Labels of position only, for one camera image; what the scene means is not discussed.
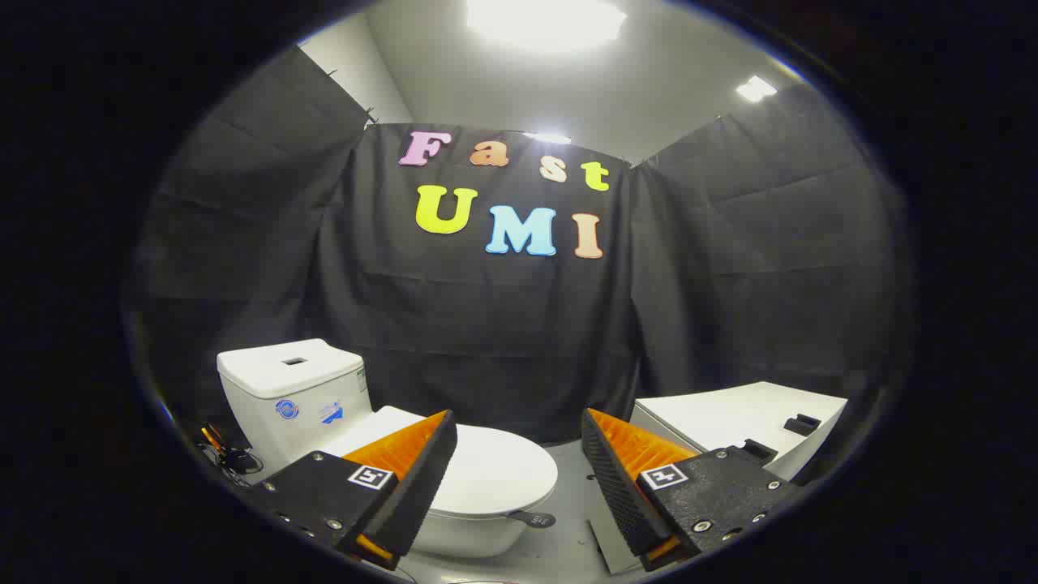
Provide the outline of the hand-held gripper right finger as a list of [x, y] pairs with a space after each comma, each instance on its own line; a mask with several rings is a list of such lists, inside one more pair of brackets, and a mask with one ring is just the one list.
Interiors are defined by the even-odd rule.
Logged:
[[756, 441], [696, 453], [586, 408], [581, 442], [620, 536], [648, 572], [750, 535], [801, 492], [766, 469], [769, 450]]

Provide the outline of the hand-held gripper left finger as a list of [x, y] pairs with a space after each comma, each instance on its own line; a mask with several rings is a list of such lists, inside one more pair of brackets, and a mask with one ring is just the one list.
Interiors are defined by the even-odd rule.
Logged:
[[394, 571], [457, 447], [450, 410], [334, 456], [312, 451], [257, 486], [257, 510], [337, 553]]

